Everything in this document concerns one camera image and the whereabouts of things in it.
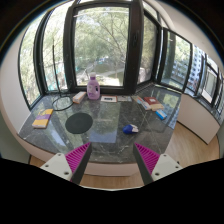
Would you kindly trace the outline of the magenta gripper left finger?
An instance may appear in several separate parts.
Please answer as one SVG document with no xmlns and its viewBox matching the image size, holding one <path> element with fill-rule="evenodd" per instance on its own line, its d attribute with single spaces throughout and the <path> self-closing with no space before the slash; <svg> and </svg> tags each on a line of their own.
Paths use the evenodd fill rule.
<svg viewBox="0 0 224 224">
<path fill-rule="evenodd" d="M 66 154 L 55 154 L 41 169 L 79 185 L 91 153 L 92 144 L 88 142 Z"/>
</svg>

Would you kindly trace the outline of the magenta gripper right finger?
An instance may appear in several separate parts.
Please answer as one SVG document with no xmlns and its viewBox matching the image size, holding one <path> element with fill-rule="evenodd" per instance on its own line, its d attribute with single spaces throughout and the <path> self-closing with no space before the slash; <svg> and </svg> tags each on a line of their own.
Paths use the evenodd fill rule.
<svg viewBox="0 0 224 224">
<path fill-rule="evenodd" d="M 145 185 L 182 169 L 168 154 L 158 154 L 138 143 L 133 145 L 133 154 Z"/>
</svg>

